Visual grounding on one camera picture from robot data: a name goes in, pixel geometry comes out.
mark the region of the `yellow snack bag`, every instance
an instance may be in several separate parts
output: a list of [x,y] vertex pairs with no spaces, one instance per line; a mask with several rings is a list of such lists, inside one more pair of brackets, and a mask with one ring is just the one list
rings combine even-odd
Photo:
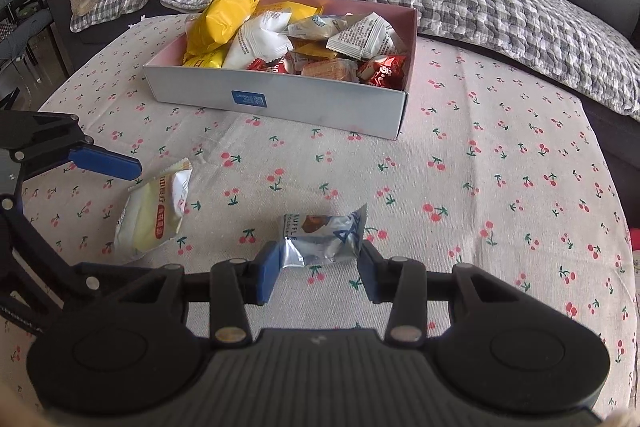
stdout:
[[259,0],[213,0],[187,34],[186,55],[198,57],[229,42]]
[[227,43],[212,52],[189,58],[183,66],[190,68],[221,68],[228,51],[229,44]]
[[291,10],[291,19],[289,19],[289,24],[293,24],[294,22],[298,22],[300,19],[306,19],[312,15],[320,15],[323,7],[321,6],[317,8],[315,6],[308,6],[299,2],[282,1],[260,6],[256,9],[252,17],[258,16],[266,11],[283,12],[284,10]]
[[324,47],[324,42],[318,41],[307,41],[306,44],[303,44],[299,48],[295,48],[296,53],[302,53],[303,55],[307,55],[308,57],[319,57],[319,58],[338,58],[338,52],[334,52],[333,50],[328,50]]

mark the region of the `snack pile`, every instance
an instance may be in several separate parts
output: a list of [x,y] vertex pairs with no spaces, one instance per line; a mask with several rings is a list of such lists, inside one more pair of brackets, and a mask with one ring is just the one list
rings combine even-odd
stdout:
[[301,74],[402,90],[407,49],[375,12],[323,14],[292,1],[213,0],[188,25],[183,66]]

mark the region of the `food packaging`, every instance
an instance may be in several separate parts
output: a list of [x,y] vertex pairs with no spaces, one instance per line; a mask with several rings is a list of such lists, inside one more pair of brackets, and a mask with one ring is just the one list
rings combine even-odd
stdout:
[[312,15],[287,27],[287,35],[308,41],[324,41],[348,26],[345,17]]
[[304,42],[300,45],[293,45],[296,53],[302,53],[308,57],[315,58],[338,58],[338,52],[329,50],[323,42]]
[[376,55],[400,55],[406,51],[393,26],[375,12],[329,38],[326,47],[358,60]]
[[293,61],[288,53],[273,62],[265,62],[261,58],[256,58],[247,66],[247,69],[251,71],[266,71],[267,73],[294,73]]
[[404,55],[378,55],[358,68],[358,78],[369,86],[402,89]]
[[280,32],[287,27],[291,12],[267,11],[245,22],[231,43],[223,68],[245,70],[256,58],[271,62],[293,49]]
[[286,214],[282,218],[280,265],[309,266],[357,259],[367,205],[347,216]]
[[298,22],[301,19],[306,19],[307,17],[311,17],[312,15],[322,13],[322,7],[308,6],[299,2],[282,1],[273,4],[262,4],[258,9],[256,9],[253,16],[255,17],[266,11],[290,11],[291,19],[289,19],[289,24],[292,24],[294,22]]
[[296,51],[289,52],[289,56],[293,61],[293,69],[296,73],[300,73],[306,65],[313,64],[318,61],[317,58],[307,57],[306,55]]
[[180,230],[193,167],[184,158],[134,187],[116,224],[114,248],[125,263],[172,239]]
[[259,0],[213,0],[188,29],[185,61],[229,42]]
[[358,65],[353,60],[333,58],[332,60],[322,60],[321,62],[306,65],[302,68],[302,75],[342,80],[343,82],[357,82],[357,71]]
[[228,51],[229,44],[227,43],[212,52],[190,58],[183,66],[190,68],[221,68]]

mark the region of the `red snack packet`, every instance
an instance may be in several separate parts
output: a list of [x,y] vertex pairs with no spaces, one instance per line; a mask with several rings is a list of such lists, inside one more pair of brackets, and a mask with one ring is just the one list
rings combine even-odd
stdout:
[[256,58],[246,68],[251,71],[266,71],[267,73],[294,73],[293,61],[288,53],[284,57],[268,63],[261,58]]
[[369,86],[402,89],[404,55],[377,55],[358,68],[358,78]]

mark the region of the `red object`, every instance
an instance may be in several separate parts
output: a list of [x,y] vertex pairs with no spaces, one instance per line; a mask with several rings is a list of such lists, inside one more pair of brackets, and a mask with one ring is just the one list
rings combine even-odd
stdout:
[[640,229],[629,230],[631,235],[631,250],[640,250]]
[[358,78],[369,86],[402,89],[404,55],[378,55],[358,68]]
[[252,71],[266,71],[268,73],[293,73],[293,61],[287,53],[284,57],[278,58],[273,62],[266,63],[261,58],[256,58],[246,67]]

